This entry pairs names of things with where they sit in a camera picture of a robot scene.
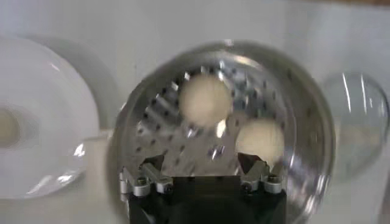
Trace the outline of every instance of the hole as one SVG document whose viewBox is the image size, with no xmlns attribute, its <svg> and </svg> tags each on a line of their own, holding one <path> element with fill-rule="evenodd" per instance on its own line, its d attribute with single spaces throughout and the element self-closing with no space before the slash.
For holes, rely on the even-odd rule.
<svg viewBox="0 0 390 224">
<path fill-rule="evenodd" d="M 179 163 L 180 163 L 180 160 L 178 158 L 175 159 L 174 165 L 177 166 L 177 165 L 179 165 Z"/>
<path fill-rule="evenodd" d="M 308 109 L 306 110 L 306 116 L 307 116 L 307 117 L 310 117 L 310 116 L 311 116 L 311 108 L 308 108 Z"/>
<path fill-rule="evenodd" d="M 291 71 L 290 70 L 287 70 L 287 78 L 292 81 L 292 75 L 291 75 Z"/>
</svg>

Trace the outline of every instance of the metal bowl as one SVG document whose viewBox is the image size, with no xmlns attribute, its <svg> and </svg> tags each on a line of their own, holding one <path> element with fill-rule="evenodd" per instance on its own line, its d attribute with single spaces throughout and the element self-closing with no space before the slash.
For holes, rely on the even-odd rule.
<svg viewBox="0 0 390 224">
<path fill-rule="evenodd" d="M 232 92 L 233 112 L 224 121 L 223 137 L 218 125 L 195 127 L 177 109 L 182 83 L 199 73 L 217 75 Z M 310 75 L 273 49 L 225 41 L 193 49 L 158 68 L 120 112 L 111 151 L 118 154 L 117 168 L 137 169 L 146 157 L 164 154 L 162 171 L 170 176 L 234 175 L 240 173 L 235 138 L 240 124 L 252 117 L 270 117 L 283 128 L 286 219 L 303 223 L 320 204 L 330 179 L 333 121 Z"/>
</svg>

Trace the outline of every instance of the screw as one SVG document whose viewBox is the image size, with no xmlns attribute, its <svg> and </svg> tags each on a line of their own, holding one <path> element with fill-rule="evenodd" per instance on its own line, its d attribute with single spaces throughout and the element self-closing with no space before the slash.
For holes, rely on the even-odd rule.
<svg viewBox="0 0 390 224">
<path fill-rule="evenodd" d="M 270 182 L 270 183 L 279 183 L 279 177 L 278 176 L 276 176 L 275 174 L 270 174 L 269 176 L 268 176 L 268 182 Z"/>
<path fill-rule="evenodd" d="M 139 177 L 136 182 L 138 185 L 145 185 L 146 184 L 146 178 L 145 177 Z"/>
<path fill-rule="evenodd" d="M 252 190 L 252 186 L 248 183 L 244 183 L 243 185 L 241 185 L 241 189 L 245 194 L 249 194 Z"/>
<path fill-rule="evenodd" d="M 173 192 L 173 186 L 171 184 L 167 184 L 164 189 L 164 193 L 171 194 Z"/>
</svg>

